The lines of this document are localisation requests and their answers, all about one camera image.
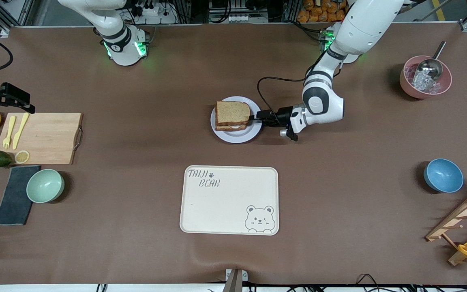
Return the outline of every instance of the yellow tape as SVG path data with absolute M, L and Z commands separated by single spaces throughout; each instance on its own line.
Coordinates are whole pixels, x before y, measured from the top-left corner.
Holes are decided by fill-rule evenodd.
M 432 2 L 433 2 L 433 7 L 437 7 L 437 6 L 441 5 L 439 3 L 439 0 L 432 0 Z M 446 21 L 446 18 L 444 18 L 444 14 L 443 14 L 442 9 L 437 10 L 437 12 L 435 14 L 437 15 L 437 19 L 439 19 L 439 21 Z

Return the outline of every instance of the mint green bowl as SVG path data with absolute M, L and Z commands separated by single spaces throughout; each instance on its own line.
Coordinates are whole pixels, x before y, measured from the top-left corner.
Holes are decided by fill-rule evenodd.
M 64 190 L 64 179 L 55 170 L 41 170 L 26 185 L 26 194 L 34 203 L 48 203 L 58 198 Z

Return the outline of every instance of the pink bowl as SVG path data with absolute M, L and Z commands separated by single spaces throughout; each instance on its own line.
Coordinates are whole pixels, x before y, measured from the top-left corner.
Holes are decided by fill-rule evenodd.
M 441 89 L 437 93 L 430 94 L 427 92 L 419 91 L 408 81 L 407 76 L 406 76 L 406 71 L 408 71 L 409 68 L 412 68 L 412 67 L 414 67 L 414 70 L 415 70 L 415 68 L 417 68 L 417 65 L 419 63 L 430 58 L 431 57 L 428 57 L 428 56 L 413 57 L 413 58 L 410 58 L 410 60 L 406 61 L 405 65 L 403 66 L 403 70 L 401 71 L 399 82 L 404 92 L 406 92 L 406 94 L 410 95 L 411 97 L 424 99 L 424 98 L 429 98 L 432 96 L 438 96 L 448 91 L 448 89 L 452 85 L 452 73 L 450 72 L 446 64 L 443 62 L 441 62 L 441 64 L 443 65 L 443 74 L 436 82 L 440 84 Z

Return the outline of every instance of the wooden cutting board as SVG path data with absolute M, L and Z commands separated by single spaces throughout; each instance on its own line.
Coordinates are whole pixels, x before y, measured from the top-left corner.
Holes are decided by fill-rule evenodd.
M 15 116 L 10 148 L 3 148 L 8 133 L 8 122 Z M 8 113 L 0 137 L 0 150 L 12 157 L 21 150 L 30 152 L 30 159 L 24 164 L 72 164 L 77 139 L 81 139 L 81 113 L 35 113 L 31 114 L 15 150 L 13 137 L 18 132 L 24 113 Z

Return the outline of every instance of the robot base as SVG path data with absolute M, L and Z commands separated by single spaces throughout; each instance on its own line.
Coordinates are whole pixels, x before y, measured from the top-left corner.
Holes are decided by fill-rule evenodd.
M 150 35 L 136 26 L 128 26 L 131 30 L 131 41 L 122 52 L 114 52 L 107 49 L 109 58 L 120 66 L 130 66 L 142 58 L 147 58 Z

